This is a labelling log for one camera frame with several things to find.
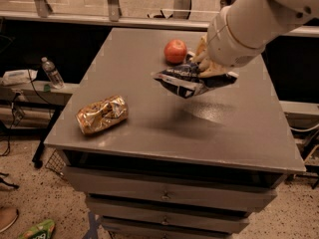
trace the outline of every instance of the shoe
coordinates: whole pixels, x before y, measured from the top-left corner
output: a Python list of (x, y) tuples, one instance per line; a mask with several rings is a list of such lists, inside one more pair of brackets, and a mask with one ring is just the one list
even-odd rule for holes
[(0, 209), (0, 233), (7, 230), (18, 218), (19, 211), (14, 207)]

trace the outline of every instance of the gold crumpled can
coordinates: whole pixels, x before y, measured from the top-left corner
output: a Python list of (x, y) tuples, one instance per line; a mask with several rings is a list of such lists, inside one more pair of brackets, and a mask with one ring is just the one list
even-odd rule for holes
[(129, 116), (129, 108), (121, 96), (112, 96), (89, 104), (76, 115), (83, 134), (92, 134), (104, 130)]

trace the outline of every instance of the clear plastic bottle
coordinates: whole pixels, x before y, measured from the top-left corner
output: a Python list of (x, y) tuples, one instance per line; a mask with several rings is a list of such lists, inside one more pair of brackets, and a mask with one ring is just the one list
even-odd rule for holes
[(56, 68), (56, 66), (54, 65), (54, 63), (50, 60), (48, 60), (48, 58), (43, 57), (41, 59), (42, 61), (42, 69), (44, 70), (44, 72), (46, 72), (48, 78), (50, 79), (52, 86), (56, 89), (61, 89), (64, 87), (64, 81), (58, 71), (58, 69)]

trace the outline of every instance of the red apple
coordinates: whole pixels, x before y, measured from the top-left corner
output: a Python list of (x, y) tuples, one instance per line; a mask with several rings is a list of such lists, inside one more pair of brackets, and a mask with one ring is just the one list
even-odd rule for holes
[(187, 54), (187, 46), (184, 41), (173, 39), (166, 44), (163, 53), (168, 62), (179, 64), (183, 62)]

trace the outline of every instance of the tabletop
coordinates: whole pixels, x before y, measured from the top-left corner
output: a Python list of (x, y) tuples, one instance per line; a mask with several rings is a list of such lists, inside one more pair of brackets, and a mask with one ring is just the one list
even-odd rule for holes
[[(194, 51), (202, 32), (114, 28), (45, 144), (69, 149), (284, 173), (305, 170), (261, 56), (236, 69), (235, 84), (190, 99), (161, 86), (163, 48), (182, 39)], [(76, 113), (123, 96), (129, 118), (91, 136)]]

